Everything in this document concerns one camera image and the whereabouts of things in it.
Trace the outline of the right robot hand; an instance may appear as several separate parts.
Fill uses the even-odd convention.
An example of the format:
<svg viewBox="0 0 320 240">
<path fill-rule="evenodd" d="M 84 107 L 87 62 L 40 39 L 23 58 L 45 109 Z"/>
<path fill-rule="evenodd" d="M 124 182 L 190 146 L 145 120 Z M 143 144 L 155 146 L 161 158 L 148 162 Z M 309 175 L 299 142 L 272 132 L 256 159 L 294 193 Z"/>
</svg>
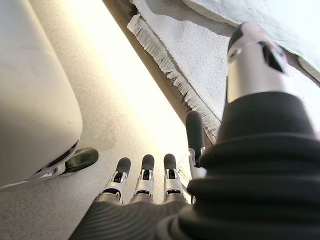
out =
<svg viewBox="0 0 320 240">
<path fill-rule="evenodd" d="M 186 120 L 191 160 L 206 170 L 179 188 L 165 156 L 167 189 L 154 204 L 143 174 L 131 203 L 120 203 L 123 158 L 71 235 L 73 240 L 317 240 L 320 142 L 287 77 L 283 50 L 258 25 L 232 34 L 223 116 L 215 145 L 202 152 L 199 116 Z"/>
</svg>

